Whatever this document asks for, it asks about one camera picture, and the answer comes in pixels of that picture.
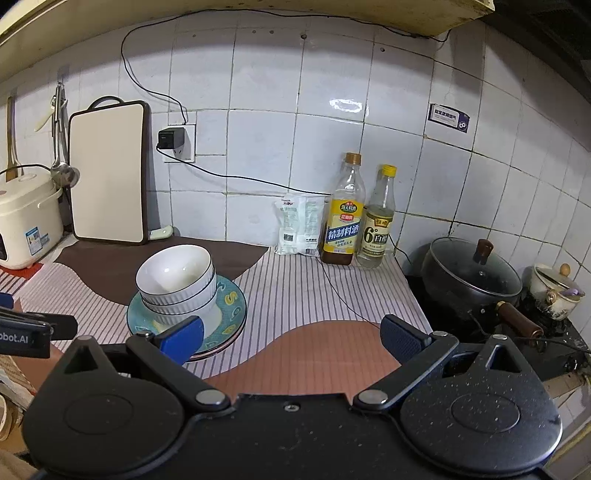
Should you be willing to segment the black power adapter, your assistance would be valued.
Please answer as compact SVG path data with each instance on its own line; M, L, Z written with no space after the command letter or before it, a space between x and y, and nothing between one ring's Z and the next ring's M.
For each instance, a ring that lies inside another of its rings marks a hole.
M185 130L183 127L167 127L159 130L156 148L159 150L181 150L185 143Z

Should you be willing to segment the black pot with glass lid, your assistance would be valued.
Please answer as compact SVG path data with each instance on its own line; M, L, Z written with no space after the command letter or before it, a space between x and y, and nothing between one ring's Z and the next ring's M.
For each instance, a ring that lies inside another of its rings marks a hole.
M544 335L541 326L516 308L523 292L521 277L487 239L477 243L457 237L433 240L421 276L427 292L461 317L494 313L522 337Z

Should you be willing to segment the hanging metal ladle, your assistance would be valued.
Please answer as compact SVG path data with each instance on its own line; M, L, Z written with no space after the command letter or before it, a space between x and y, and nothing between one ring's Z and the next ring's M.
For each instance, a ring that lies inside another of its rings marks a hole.
M69 162L66 132L67 98L62 82L57 83L52 97L52 114L50 120L53 151L50 174L58 188L70 188L77 183L79 172Z

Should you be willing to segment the white plastic seasoning bag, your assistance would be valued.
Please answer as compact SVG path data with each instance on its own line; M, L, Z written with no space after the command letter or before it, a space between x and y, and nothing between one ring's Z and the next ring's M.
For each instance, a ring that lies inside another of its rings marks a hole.
M311 194L287 194L276 201L278 255L318 257L325 198Z

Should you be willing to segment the blue fried egg plate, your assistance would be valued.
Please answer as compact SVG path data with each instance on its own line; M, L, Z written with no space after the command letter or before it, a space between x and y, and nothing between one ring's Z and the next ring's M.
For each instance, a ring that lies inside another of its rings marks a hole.
M200 317L201 321L204 322L204 334L202 335L201 345L204 343L204 339L211 335L222 320L246 320L246 316L246 300L242 290L239 289L235 282L218 275L216 280L215 303L211 305L211 310L208 310ZM141 302L139 293L136 293L130 302L126 313L126 322L132 334L141 331L150 331L154 335L163 333L175 324L175 321L171 323L163 322L156 313L149 310Z

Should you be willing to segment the yellow label cooking wine bottle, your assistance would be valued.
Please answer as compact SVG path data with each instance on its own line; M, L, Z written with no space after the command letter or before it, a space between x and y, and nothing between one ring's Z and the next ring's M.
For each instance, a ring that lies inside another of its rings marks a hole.
M355 254L366 202L361 165L361 154L346 153L325 222L321 252L321 260L325 264L349 265Z

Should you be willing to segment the clear white vinegar bottle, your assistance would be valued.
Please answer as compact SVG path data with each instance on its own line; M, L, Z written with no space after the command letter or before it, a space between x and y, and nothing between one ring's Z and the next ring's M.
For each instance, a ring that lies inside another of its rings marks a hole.
M369 203L363 208L362 230L356 261L366 268L377 268L382 263L394 221L394 178L397 167L385 164L370 195Z

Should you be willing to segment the hanging wooden spatula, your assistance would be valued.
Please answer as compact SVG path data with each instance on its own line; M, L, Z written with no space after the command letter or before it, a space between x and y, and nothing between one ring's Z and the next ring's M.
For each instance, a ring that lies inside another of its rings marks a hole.
M14 129L14 98L9 95L6 99L6 142L7 142L7 170L6 181L9 182L19 176L20 164L16 153L16 136Z

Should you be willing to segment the cream enamel pot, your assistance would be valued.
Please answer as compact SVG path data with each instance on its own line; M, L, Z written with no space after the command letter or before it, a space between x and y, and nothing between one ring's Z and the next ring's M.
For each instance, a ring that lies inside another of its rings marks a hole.
M558 270L540 263L532 267L529 293L537 309L554 321L565 320L586 295L569 277L570 273L568 263Z

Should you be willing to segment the black induction cooktop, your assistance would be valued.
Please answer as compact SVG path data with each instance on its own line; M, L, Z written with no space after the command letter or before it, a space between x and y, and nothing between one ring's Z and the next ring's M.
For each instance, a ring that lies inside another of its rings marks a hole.
M420 276L408 275L407 280L433 329L451 333L465 343L482 343L492 334L504 334L512 338L543 381L567 373L590 372L590 348L572 322L544 320L529 299L522 301L520 311L543 329L539 341L527 341L492 307L461 315L448 304L433 298Z

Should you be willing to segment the striped brown table mat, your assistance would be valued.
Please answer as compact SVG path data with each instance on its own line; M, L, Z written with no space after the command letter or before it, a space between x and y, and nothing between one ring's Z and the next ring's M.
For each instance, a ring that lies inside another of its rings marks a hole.
M161 241L67 242L40 264L3 270L1 289L20 309L72 315L81 333L119 343L130 334L136 272L163 248ZM232 343L187 369L229 395L353 394L398 365L381 345L384 316L431 329L394 257L365 269L235 242L205 248L216 271L242 291L246 319Z

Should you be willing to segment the blue wall sticker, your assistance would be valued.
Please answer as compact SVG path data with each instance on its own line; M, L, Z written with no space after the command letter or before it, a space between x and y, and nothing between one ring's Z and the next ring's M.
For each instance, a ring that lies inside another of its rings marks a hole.
M431 103L428 120L448 128L467 133L470 124L470 116L455 108Z

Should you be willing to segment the white rice cooker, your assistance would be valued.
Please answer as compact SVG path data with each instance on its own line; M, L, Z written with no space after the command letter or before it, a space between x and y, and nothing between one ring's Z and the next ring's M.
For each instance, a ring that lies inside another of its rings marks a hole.
M1 178L1 266L28 268L62 238L58 189L51 175L40 169L6 181Z

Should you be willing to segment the white cutting board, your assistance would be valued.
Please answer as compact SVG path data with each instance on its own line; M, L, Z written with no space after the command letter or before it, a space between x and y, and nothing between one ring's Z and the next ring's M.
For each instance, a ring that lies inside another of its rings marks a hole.
M147 241L149 114L141 100L104 96L70 116L69 163L79 172L70 188L76 238Z

